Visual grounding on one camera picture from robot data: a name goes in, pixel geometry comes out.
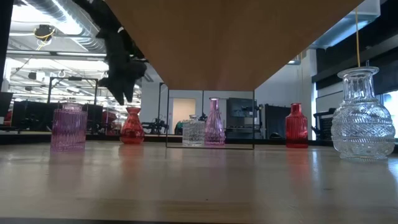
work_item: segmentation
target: yellow cable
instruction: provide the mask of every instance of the yellow cable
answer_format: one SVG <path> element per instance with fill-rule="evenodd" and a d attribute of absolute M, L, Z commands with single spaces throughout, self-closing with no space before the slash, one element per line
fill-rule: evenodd
<path fill-rule="evenodd" d="M 47 41 L 48 38 L 49 38 L 49 37 L 46 37 L 46 38 L 45 38 L 45 40 L 44 40 L 43 43 L 37 48 L 37 50 L 40 50 L 42 47 L 45 46 L 44 43 Z"/>
<path fill-rule="evenodd" d="M 358 67 L 360 67 L 361 60 L 359 59 L 358 7 L 355 8 L 355 26 L 356 26 L 356 59 L 358 61 Z"/>

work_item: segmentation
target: glass vase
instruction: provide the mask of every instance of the glass vase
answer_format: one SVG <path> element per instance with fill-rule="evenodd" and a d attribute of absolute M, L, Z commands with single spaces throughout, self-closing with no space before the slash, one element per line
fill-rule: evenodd
<path fill-rule="evenodd" d="M 210 98 L 210 112 L 206 121 L 205 144 L 223 145 L 225 133 L 221 121 L 220 110 L 218 108 L 219 98 Z"/>
<path fill-rule="evenodd" d="M 307 118 L 301 112 L 301 103 L 292 103 L 290 114 L 286 117 L 286 147 L 307 148 Z"/>
<path fill-rule="evenodd" d="M 87 112 L 82 105 L 66 103 L 54 110 L 51 151 L 84 151 L 86 143 Z"/>
<path fill-rule="evenodd" d="M 205 143 L 205 122 L 198 116 L 190 115 L 182 124 L 182 145 L 200 147 Z"/>
<path fill-rule="evenodd" d="M 376 67 L 359 67 L 338 74 L 344 100 L 333 115 L 331 138 L 342 159 L 385 159 L 394 150 L 395 129 L 388 110 L 374 97 Z"/>
<path fill-rule="evenodd" d="M 141 108 L 130 107 L 127 108 L 129 116 L 124 122 L 120 132 L 120 141 L 124 144 L 140 144 L 144 140 L 144 128 L 138 118 L 138 113 Z"/>

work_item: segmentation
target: wooden table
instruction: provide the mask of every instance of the wooden table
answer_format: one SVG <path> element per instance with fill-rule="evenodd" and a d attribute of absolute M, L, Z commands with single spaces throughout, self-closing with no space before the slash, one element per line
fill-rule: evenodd
<path fill-rule="evenodd" d="M 255 151 L 87 142 L 0 146 L 0 217 L 202 223 L 398 223 L 398 159 L 331 147 Z"/>

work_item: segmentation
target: red glass vase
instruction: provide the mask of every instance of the red glass vase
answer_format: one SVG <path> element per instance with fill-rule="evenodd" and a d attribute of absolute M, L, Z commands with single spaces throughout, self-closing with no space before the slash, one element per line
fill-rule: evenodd
<path fill-rule="evenodd" d="M 127 108 L 129 116 L 120 132 L 120 141 L 124 144 L 140 144 L 144 140 L 144 128 L 138 118 L 141 108 Z"/>
<path fill-rule="evenodd" d="M 286 117 L 286 147 L 308 147 L 307 118 L 301 113 L 301 103 L 292 103 Z"/>

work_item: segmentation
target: ductwork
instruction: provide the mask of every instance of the ductwork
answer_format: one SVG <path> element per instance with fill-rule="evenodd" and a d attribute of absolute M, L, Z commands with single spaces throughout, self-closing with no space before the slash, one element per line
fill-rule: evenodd
<path fill-rule="evenodd" d="M 65 34 L 90 36 L 91 38 L 74 38 L 77 44 L 89 52 L 105 53 L 104 42 L 96 39 L 97 27 L 71 0 L 22 0 L 28 6 L 53 18 L 51 21 L 57 29 Z"/>

